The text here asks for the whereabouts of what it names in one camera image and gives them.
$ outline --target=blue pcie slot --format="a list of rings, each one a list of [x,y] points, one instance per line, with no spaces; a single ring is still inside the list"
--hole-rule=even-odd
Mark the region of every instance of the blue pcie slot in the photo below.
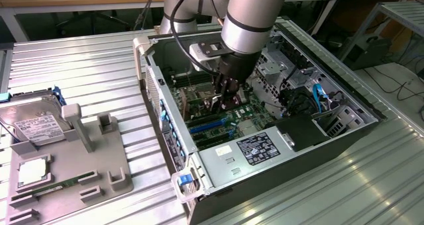
[[[199,126],[199,127],[195,127],[191,129],[191,133],[198,133],[198,132],[203,132],[211,128],[215,128],[215,127],[221,127],[226,124],[226,118],[225,119],[221,119],[219,121],[217,122],[211,122],[203,126]]]

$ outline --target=workbench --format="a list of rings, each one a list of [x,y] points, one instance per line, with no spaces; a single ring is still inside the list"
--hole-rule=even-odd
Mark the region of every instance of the workbench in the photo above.
[[[163,7],[163,1],[165,0],[154,0],[151,7]],[[334,7],[335,1],[337,0],[330,0],[314,33],[318,32]],[[26,42],[29,41],[29,36],[17,18],[19,14],[143,8],[146,2],[147,0],[0,0],[0,4],[3,5],[3,7],[0,7],[0,16],[5,19],[17,42]]]
[[[423,223],[423,128],[291,21],[279,22],[387,119],[337,159],[202,224]],[[131,45],[133,39],[143,34],[154,31],[17,43],[7,52],[0,89],[14,93],[57,84],[67,102],[82,104],[85,122],[102,112],[118,117],[126,146],[134,191],[50,224],[89,221],[97,225],[187,224],[147,117],[147,102],[138,91]],[[5,224],[11,137],[2,134],[0,224]]]

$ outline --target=power supply label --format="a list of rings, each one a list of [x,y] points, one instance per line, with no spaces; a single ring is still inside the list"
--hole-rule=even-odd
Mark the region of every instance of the power supply label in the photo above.
[[[65,135],[54,115],[15,122],[15,125],[33,142],[41,142]]]
[[[281,154],[266,132],[238,141],[238,145],[251,165],[258,165]]]

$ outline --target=hard drive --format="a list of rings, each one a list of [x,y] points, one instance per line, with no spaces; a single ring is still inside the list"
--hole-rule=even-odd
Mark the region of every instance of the hard drive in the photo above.
[[[0,123],[18,142],[37,146],[63,140],[71,124],[62,118],[62,96],[53,90],[17,95],[0,103]]]

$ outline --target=motherboard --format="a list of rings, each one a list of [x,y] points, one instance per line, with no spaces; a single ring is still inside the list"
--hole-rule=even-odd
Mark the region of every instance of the motherboard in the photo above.
[[[173,87],[171,92],[199,150],[263,130],[275,121],[249,86],[245,103],[218,112],[209,107],[217,97],[211,82]]]

